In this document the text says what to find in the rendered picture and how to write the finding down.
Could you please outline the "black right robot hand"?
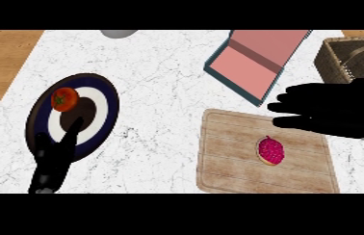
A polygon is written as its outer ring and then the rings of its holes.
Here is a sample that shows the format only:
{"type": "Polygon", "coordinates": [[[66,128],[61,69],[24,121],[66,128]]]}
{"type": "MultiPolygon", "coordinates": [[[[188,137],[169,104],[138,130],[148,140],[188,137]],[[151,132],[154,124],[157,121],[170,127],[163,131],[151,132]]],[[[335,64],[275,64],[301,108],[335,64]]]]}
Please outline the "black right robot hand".
{"type": "Polygon", "coordinates": [[[307,83],[291,86],[266,104],[275,113],[272,125],[313,133],[364,139],[364,78],[349,84],[307,83]]]}

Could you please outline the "brown wicker basket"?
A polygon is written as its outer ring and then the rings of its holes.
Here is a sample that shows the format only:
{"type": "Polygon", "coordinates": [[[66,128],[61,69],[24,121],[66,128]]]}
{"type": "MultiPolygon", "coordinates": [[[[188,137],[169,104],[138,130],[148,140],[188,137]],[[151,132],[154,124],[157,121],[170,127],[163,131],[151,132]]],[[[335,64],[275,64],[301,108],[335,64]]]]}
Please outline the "brown wicker basket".
{"type": "Polygon", "coordinates": [[[326,84],[347,84],[364,78],[364,37],[324,39],[313,65],[326,84]]]}

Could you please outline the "pink and teal open box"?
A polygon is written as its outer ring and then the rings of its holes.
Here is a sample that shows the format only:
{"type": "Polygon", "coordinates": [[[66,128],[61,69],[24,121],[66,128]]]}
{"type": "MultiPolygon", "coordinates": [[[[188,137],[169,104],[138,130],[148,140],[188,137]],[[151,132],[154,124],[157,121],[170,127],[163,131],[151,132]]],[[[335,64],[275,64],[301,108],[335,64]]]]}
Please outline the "pink and teal open box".
{"type": "Polygon", "coordinates": [[[231,30],[203,70],[259,107],[309,30],[231,30]]]}

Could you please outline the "red tomato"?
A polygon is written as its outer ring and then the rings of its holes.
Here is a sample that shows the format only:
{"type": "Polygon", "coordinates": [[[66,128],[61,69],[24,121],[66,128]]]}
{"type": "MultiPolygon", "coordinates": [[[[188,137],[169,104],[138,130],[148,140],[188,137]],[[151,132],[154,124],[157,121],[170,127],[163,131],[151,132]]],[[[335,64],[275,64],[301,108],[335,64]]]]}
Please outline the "red tomato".
{"type": "Polygon", "coordinates": [[[51,94],[51,107],[58,112],[70,111],[77,103],[79,95],[73,88],[63,87],[55,89],[51,94]]]}

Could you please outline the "grey round object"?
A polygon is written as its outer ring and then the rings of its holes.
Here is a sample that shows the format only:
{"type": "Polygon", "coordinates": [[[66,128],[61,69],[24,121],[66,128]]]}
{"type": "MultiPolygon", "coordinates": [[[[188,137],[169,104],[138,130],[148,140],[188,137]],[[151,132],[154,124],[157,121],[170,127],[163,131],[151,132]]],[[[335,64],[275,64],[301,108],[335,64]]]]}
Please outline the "grey round object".
{"type": "Polygon", "coordinates": [[[135,30],[101,30],[101,34],[110,39],[122,39],[135,32],[135,30]]]}

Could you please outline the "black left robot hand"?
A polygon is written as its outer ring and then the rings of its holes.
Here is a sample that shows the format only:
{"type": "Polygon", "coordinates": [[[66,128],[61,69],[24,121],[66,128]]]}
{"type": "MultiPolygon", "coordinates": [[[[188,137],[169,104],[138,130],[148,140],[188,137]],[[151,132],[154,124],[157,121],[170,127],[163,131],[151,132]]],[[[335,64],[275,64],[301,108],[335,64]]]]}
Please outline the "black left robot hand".
{"type": "Polygon", "coordinates": [[[79,117],[70,124],[58,143],[51,143],[45,133],[35,135],[35,171],[32,173],[27,192],[30,194],[52,194],[66,177],[74,154],[76,136],[83,123],[79,117]]]}

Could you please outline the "pale wooden cutting board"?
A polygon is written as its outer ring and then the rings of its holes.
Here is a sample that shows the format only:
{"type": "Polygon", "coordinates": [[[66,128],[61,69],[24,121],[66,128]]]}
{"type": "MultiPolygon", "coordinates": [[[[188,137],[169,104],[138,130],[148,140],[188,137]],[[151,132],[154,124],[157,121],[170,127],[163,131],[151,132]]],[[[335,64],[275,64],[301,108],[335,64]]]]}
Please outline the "pale wooden cutting board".
{"type": "Polygon", "coordinates": [[[270,118],[209,109],[203,113],[195,185],[210,193],[335,193],[338,189],[325,137],[281,129],[270,118]],[[257,157],[257,143],[282,144],[275,166],[257,157]]]}

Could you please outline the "dark blue and white plate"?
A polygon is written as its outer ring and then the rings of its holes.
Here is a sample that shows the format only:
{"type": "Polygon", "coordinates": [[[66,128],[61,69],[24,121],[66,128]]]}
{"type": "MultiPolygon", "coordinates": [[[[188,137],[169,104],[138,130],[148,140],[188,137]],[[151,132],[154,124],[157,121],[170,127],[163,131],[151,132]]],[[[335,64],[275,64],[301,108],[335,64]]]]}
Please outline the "dark blue and white plate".
{"type": "Polygon", "coordinates": [[[35,134],[45,133],[49,142],[63,138],[70,124],[83,119],[74,144],[72,161],[85,158],[100,147],[111,131],[119,114],[116,89],[107,79],[94,73],[79,73],[60,79],[41,93],[24,123],[24,141],[29,152],[35,150],[35,134]],[[73,88],[79,100],[67,112],[51,107],[51,95],[58,88],[73,88]]]}

